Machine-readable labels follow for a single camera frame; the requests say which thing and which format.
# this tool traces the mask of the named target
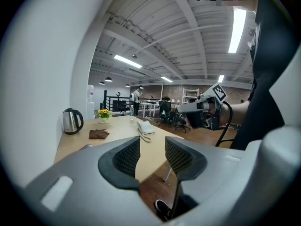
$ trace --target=white wall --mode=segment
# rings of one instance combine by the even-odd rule
[[[102,7],[98,11],[94,21],[91,23],[80,45],[73,68],[70,105],[72,108],[79,110],[84,119],[87,118],[87,83],[91,62],[99,37],[110,17],[110,15],[105,14],[105,12],[112,1],[113,0],[103,1]]]
[[[0,144],[14,183],[51,166],[78,49],[103,0],[27,0],[0,54]]]
[[[116,96],[117,92],[120,92],[121,97],[129,97],[130,95],[130,87],[125,87],[125,81],[123,81],[120,77],[109,75],[113,82],[106,82],[104,79],[108,77],[107,74],[103,74],[103,76],[90,75],[89,76],[89,85],[94,85],[94,108],[95,110],[99,110],[100,103],[103,102],[103,93],[104,90],[107,90],[108,96]],[[103,81],[105,85],[99,85],[100,81]]]

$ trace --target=shelf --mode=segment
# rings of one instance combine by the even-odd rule
[[[184,96],[184,97],[186,97],[186,98],[193,98],[193,99],[197,99],[197,97],[195,97],[195,96]]]
[[[198,92],[198,90],[197,90],[197,89],[185,89],[184,91]]]

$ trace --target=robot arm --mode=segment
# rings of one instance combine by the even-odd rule
[[[224,129],[219,125],[222,104],[227,98],[225,91],[217,83],[210,87],[204,94],[199,95],[196,102],[183,104],[177,108],[178,113],[184,114],[194,128],[211,130]],[[214,114],[209,113],[209,103],[214,103]]]

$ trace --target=office chair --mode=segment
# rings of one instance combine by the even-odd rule
[[[177,128],[183,128],[185,133],[186,133],[186,128],[191,130],[190,127],[186,126],[186,120],[182,114],[176,113],[175,114],[175,125],[174,125],[174,130],[177,130]]]
[[[158,126],[160,126],[162,123],[166,123],[171,127],[171,121],[170,121],[170,108],[171,108],[171,102],[170,101],[159,101],[159,116],[160,121],[157,121],[156,123],[160,122]]]

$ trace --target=kettle handle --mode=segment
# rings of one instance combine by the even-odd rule
[[[83,115],[78,111],[78,110],[73,110],[72,111],[73,114],[74,114],[74,119],[75,119],[75,123],[76,123],[76,126],[77,126],[77,129],[78,131],[80,131],[83,126],[84,126],[84,118],[83,118]],[[80,118],[80,126],[79,126],[79,120],[77,119],[77,116],[76,115],[79,115],[79,118]]]

